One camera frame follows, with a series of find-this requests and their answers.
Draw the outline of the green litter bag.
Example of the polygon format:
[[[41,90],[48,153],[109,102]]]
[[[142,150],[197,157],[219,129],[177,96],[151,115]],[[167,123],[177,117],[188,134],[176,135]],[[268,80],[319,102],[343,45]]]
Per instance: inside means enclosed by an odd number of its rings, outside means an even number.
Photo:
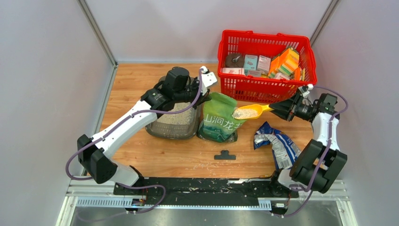
[[[212,92],[209,96],[211,100],[203,105],[203,119],[199,125],[197,137],[217,143],[236,142],[237,129],[246,122],[232,116],[237,108],[237,101],[218,92]]]

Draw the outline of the yellow plastic scoop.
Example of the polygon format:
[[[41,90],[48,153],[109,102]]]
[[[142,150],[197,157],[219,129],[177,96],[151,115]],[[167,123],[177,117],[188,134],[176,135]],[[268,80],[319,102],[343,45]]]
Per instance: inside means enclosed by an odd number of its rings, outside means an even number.
[[[232,117],[237,120],[252,120],[261,117],[263,112],[269,112],[272,108],[269,105],[252,104],[239,107],[234,110]]]

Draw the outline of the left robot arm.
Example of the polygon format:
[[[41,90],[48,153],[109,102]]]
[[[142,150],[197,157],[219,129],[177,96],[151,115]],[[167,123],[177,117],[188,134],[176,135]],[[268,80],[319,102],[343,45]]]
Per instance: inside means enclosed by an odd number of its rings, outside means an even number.
[[[135,105],[106,129],[92,135],[83,134],[77,140],[79,163],[97,184],[107,181],[126,185],[132,195],[139,195],[144,183],[141,174],[132,166],[112,160],[117,150],[134,134],[165,114],[175,114],[177,103],[189,103],[184,110],[196,108],[211,99],[210,87],[217,77],[205,66],[192,78],[187,69],[175,66],[153,88],[147,90]]]

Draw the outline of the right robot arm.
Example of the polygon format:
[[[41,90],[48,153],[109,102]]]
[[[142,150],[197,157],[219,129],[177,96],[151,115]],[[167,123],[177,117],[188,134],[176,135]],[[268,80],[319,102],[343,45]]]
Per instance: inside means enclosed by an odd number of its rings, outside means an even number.
[[[336,140],[340,113],[335,110],[337,97],[323,93],[312,105],[303,103],[297,92],[290,99],[270,105],[271,112],[286,121],[295,117],[311,123],[313,138],[302,150],[289,171],[297,188],[326,193],[347,162]]]

